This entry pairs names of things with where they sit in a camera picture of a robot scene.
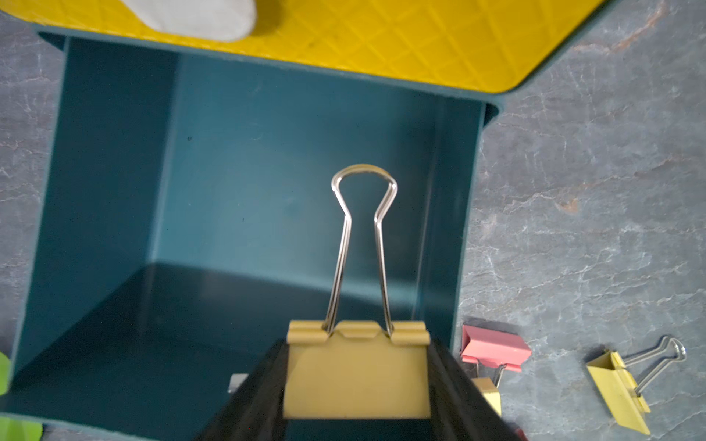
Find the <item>pink binder clip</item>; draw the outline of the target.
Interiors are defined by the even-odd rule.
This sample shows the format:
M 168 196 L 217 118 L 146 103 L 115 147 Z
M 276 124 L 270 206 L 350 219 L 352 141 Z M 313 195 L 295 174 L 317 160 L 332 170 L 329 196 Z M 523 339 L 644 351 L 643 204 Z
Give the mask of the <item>pink binder clip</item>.
M 520 441 L 529 441 L 522 429 L 517 429 L 515 433 Z
M 461 360 L 494 369 L 496 387 L 506 371 L 522 372 L 522 364 L 531 355 L 529 345 L 516 334 L 472 325 L 463 325 L 461 329 Z

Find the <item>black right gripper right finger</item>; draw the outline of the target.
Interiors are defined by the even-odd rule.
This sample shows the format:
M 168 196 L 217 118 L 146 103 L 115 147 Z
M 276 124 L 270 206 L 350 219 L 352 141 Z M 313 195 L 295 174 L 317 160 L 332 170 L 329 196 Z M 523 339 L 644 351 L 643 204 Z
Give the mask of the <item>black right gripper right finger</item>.
M 518 439 L 439 340 L 428 346 L 428 390 L 434 440 Z

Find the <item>pink binder clip right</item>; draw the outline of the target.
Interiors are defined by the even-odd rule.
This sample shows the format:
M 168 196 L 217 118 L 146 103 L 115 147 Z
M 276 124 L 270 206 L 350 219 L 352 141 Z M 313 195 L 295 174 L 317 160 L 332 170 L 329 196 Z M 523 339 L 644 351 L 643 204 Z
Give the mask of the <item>pink binder clip right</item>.
M 520 441 L 529 441 L 522 429 L 517 429 L 515 433 Z

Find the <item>green toy shovel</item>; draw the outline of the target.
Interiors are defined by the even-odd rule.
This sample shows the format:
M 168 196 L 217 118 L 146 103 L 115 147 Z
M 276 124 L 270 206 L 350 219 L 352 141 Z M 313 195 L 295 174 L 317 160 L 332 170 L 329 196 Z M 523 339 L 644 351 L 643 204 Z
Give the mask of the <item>green toy shovel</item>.
M 0 355 L 1 394 L 8 391 L 10 360 L 5 354 Z M 10 417 L 1 417 L 1 441 L 41 441 L 43 425 L 31 421 Z

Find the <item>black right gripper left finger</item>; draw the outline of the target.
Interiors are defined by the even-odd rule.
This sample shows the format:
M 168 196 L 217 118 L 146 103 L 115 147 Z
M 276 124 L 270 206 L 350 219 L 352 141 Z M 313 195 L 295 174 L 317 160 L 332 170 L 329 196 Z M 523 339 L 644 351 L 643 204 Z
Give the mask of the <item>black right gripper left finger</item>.
M 226 405 L 198 433 L 198 440 L 283 440 L 283 395 L 289 346 L 278 340 Z

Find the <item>teal drawer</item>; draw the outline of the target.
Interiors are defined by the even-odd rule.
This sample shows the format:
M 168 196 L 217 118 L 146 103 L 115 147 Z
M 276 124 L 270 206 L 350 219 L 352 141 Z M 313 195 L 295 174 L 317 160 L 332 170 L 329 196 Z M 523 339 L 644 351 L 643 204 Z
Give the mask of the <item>teal drawer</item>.
M 355 164 L 384 220 L 395 321 L 451 345 L 486 97 L 54 36 L 66 59 L 1 410 L 189 440 L 293 320 L 327 312 Z

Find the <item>yellow binder clip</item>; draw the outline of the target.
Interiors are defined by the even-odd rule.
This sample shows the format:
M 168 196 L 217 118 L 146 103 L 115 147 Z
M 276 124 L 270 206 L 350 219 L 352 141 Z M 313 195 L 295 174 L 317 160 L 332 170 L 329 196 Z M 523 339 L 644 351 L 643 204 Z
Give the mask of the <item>yellow binder clip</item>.
M 653 358 L 658 358 L 657 364 L 637 381 L 629 367 Z M 645 415 L 651 410 L 643 398 L 643 391 L 670 364 L 686 359 L 687 349 L 678 338 L 662 336 L 656 347 L 626 358 L 618 351 L 606 350 L 588 362 L 586 368 L 616 423 L 643 435 L 651 435 L 645 422 Z
M 472 383 L 480 391 L 488 404 L 499 415 L 502 415 L 502 399 L 496 384 L 491 378 L 473 378 Z
M 349 253 L 352 215 L 340 185 L 349 176 L 373 174 L 387 189 L 373 216 L 384 323 L 338 321 Z M 391 316 L 382 222 L 398 185 L 375 165 L 351 165 L 337 172 L 331 189 L 344 214 L 327 315 L 321 322 L 292 321 L 283 394 L 288 420 L 396 420 L 430 418 L 427 352 L 431 337 L 422 322 Z

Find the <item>pink binder clip top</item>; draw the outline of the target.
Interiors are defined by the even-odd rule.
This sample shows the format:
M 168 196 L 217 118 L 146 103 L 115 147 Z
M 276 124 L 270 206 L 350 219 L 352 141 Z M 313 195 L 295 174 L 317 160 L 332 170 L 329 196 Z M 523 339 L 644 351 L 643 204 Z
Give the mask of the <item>pink binder clip top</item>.
M 461 360 L 494 369 L 496 387 L 506 371 L 522 372 L 522 364 L 531 355 L 529 345 L 516 334 L 472 325 L 463 325 L 461 329 Z

